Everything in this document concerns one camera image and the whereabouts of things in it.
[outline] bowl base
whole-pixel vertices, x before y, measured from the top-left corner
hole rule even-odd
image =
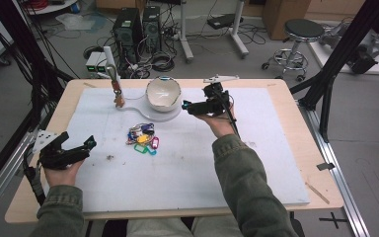
[[[152,121],[169,121],[177,117],[181,112],[181,107],[176,107],[169,112],[158,112],[150,107],[146,97],[138,99],[124,99],[125,104],[122,108],[117,107],[119,111],[137,111],[143,117]]]

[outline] green jacket sleeve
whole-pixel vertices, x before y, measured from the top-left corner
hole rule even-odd
[[[32,237],[81,236],[84,225],[82,191],[72,186],[50,188],[37,217],[38,225]]]
[[[258,154],[238,136],[213,143],[214,166],[223,195],[244,236],[297,236],[288,213],[266,183]]]

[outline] cabinet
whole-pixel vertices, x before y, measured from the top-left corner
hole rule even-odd
[[[311,20],[341,21],[354,17],[365,0],[312,0],[306,13]]]

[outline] gray floor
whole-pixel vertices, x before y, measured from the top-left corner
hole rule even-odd
[[[60,25],[54,26],[56,22],[53,17],[50,14],[42,19],[46,28],[58,32],[49,38],[50,41],[81,78],[88,78],[83,50],[97,42],[102,43],[104,40],[100,38],[110,35],[113,23],[100,18],[100,28],[97,30],[65,32]],[[205,18],[188,20],[188,32],[199,32],[204,21]],[[246,18],[244,24],[247,23],[262,26],[261,19]],[[211,35],[217,32],[206,26],[204,33]],[[241,78],[273,78],[278,75],[279,69],[270,67],[263,71],[261,64],[275,50],[291,47],[291,42],[284,45],[281,41],[269,40],[266,33],[259,35],[266,39],[266,44],[247,44],[250,54],[245,59],[241,59],[228,35],[219,39],[191,40],[189,43],[194,54],[191,64],[186,64],[181,46],[176,43],[176,67],[168,73],[152,71],[151,77],[166,74],[175,78],[195,79],[208,78],[218,73],[239,75]],[[300,51],[309,57],[309,77],[315,75],[320,68],[309,47],[303,44]],[[63,71],[70,73],[60,58],[56,57],[56,60]],[[285,81],[289,87],[298,84],[294,74],[285,76]],[[0,150],[27,114],[30,90],[15,64],[0,66]],[[297,93],[294,98],[299,99],[304,94],[305,91]],[[338,75],[333,92],[329,139],[370,235],[379,236],[379,76]],[[20,177],[14,177],[0,197],[0,236],[26,236],[34,227],[31,224],[7,224],[4,220],[5,211],[20,181]],[[295,215],[302,222],[306,236],[353,236],[348,223],[338,222],[339,228],[336,228],[333,222],[319,220],[331,218],[331,212],[337,219],[346,219],[342,209],[298,211]],[[101,236],[103,224],[99,221],[94,225],[92,236]]]

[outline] person's hand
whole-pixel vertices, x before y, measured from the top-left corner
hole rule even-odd
[[[50,187],[59,185],[75,186],[76,174],[84,161],[85,160],[78,161],[66,170],[44,169],[48,185]]]
[[[232,113],[232,116],[234,118],[235,114],[233,113],[232,105],[230,108],[230,112]],[[226,113],[223,113],[220,116],[201,115],[196,117],[198,119],[204,120],[210,126],[211,130],[217,138],[220,138],[228,134],[235,134],[235,131],[233,130],[232,124],[230,123],[230,120],[228,119]]]

